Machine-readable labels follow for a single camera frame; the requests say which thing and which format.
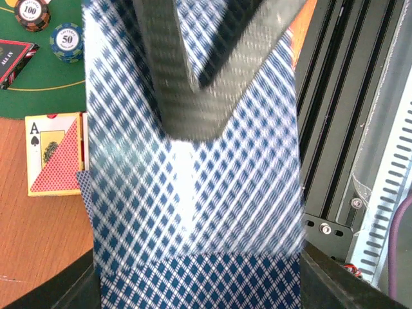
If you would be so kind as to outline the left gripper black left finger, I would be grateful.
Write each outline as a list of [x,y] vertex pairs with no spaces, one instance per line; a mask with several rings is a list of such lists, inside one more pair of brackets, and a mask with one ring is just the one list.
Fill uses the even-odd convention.
[[100,280],[93,265],[93,251],[6,307],[100,308]]

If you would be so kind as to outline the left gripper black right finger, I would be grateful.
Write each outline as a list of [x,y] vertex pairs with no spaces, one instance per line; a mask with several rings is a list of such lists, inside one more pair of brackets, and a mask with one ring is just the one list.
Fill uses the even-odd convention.
[[351,275],[311,243],[305,245],[300,265],[303,308],[405,307]]

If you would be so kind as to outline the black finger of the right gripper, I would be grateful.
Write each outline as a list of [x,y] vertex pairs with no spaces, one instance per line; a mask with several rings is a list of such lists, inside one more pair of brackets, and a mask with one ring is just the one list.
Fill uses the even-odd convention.
[[174,139],[203,142],[221,136],[250,83],[303,1],[199,1],[211,38],[204,65],[195,71],[183,37],[182,2],[135,1],[164,131]]

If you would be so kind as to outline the blurred blue patterned card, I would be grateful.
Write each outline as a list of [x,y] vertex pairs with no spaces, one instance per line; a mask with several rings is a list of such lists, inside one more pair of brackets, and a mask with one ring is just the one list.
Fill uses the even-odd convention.
[[242,94],[220,137],[161,127],[131,1],[83,6],[95,261],[116,274],[172,256],[295,256],[303,246],[292,33]]

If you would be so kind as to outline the blue chip stack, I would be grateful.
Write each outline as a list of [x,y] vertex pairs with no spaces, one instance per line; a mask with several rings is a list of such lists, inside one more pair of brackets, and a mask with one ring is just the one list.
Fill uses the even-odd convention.
[[49,45],[60,61],[75,63],[83,59],[84,40],[82,28],[75,23],[59,24],[51,33]]

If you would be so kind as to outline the dark red chips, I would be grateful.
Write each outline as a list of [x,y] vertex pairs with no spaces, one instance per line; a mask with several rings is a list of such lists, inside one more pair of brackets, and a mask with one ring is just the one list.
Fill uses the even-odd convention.
[[17,1],[14,15],[17,22],[29,32],[44,30],[51,20],[48,4],[43,0]]

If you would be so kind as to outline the black red triangular dealer button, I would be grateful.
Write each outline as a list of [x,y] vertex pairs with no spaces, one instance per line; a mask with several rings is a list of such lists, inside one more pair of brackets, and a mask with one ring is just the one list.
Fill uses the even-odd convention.
[[1,89],[7,89],[37,53],[39,45],[1,39]]

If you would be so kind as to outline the grey playing card deck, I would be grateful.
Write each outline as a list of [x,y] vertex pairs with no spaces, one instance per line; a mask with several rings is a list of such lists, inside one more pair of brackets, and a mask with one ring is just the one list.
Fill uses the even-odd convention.
[[300,256],[200,254],[100,279],[102,308],[300,308]]

